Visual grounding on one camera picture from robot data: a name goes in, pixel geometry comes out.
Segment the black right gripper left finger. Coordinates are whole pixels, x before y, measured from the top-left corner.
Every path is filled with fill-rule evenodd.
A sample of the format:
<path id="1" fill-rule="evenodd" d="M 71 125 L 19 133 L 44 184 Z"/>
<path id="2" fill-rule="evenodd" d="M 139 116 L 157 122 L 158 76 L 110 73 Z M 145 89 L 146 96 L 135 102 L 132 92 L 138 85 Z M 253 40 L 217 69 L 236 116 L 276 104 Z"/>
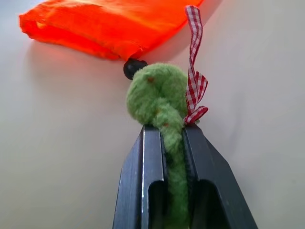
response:
<path id="1" fill-rule="evenodd" d="M 112 227 L 162 229 L 166 197 L 163 139 L 157 128 L 145 125 L 121 169 Z"/>

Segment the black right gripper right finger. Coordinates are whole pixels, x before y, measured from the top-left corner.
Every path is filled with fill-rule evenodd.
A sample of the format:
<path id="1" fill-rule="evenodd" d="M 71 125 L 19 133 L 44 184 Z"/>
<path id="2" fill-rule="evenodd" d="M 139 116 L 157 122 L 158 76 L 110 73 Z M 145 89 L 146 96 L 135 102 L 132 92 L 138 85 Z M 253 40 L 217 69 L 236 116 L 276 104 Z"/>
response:
<path id="1" fill-rule="evenodd" d="M 223 156 L 197 125 L 183 130 L 192 229 L 255 229 L 257 224 Z"/>

